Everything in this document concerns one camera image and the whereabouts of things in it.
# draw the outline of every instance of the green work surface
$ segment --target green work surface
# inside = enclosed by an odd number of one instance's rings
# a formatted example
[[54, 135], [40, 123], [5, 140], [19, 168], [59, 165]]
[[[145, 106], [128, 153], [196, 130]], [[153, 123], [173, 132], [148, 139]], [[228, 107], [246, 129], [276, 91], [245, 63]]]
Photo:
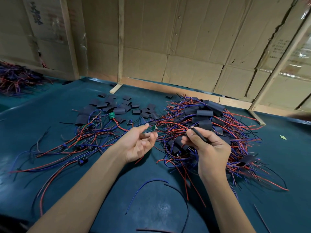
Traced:
[[[19, 106], [0, 113], [0, 213], [12, 217], [35, 222], [39, 218], [38, 202], [32, 206], [37, 191], [55, 172], [55, 169], [39, 173], [8, 174], [17, 155], [37, 142], [45, 130], [51, 126], [49, 134], [41, 144], [42, 151], [49, 150], [63, 143], [60, 138], [74, 137], [74, 125], [59, 122], [75, 122], [77, 112], [100, 92], [109, 93], [111, 86], [88, 79], [78, 80], [61, 86], [51, 92], [30, 100]], [[162, 112], [168, 99], [165, 94], [145, 89], [123, 85], [116, 93], [117, 103], [122, 103], [122, 97], [128, 95], [131, 101], [139, 103], [144, 108], [149, 103], [156, 105], [156, 111]], [[227, 107], [231, 112], [249, 116], [241, 109]], [[262, 144], [255, 143], [249, 152], [259, 153], [258, 157], [277, 172], [286, 182], [290, 191], [266, 189], [255, 182], [239, 182], [242, 189], [235, 187], [239, 202], [257, 232], [267, 232], [253, 204], [255, 204], [271, 232], [309, 232], [309, 216], [311, 194], [308, 178], [311, 163], [310, 126], [290, 121], [286, 118], [258, 113], [267, 124], [258, 130]], [[127, 112], [125, 119], [136, 120], [139, 115]], [[247, 118], [242, 118], [247, 125], [255, 124]], [[99, 153], [93, 155], [89, 162], [81, 167], [68, 168], [58, 176], [45, 195], [44, 211], [47, 211], [61, 196], [63, 196], [98, 159]], [[162, 162], [163, 153], [152, 149], [137, 165], [127, 165], [119, 175], [111, 191], [107, 195], [91, 232], [115, 233], [136, 232], [136, 228], [156, 228], [180, 232], [186, 219], [186, 205], [182, 197], [163, 183], [152, 182], [144, 186], [135, 197], [128, 213], [126, 209], [138, 188], [153, 178], [162, 178], [170, 185], [177, 187], [183, 193], [184, 183], [177, 172], [169, 173]], [[49, 156], [28, 161], [28, 155], [19, 157], [16, 167], [32, 168], [58, 159]], [[217, 232], [218, 227], [213, 215], [207, 193], [200, 179], [192, 175], [193, 183], [201, 193], [207, 208], [204, 208], [194, 188], [189, 190], [190, 215], [185, 229], [187, 232]], [[282, 184], [279, 179], [273, 180]]]

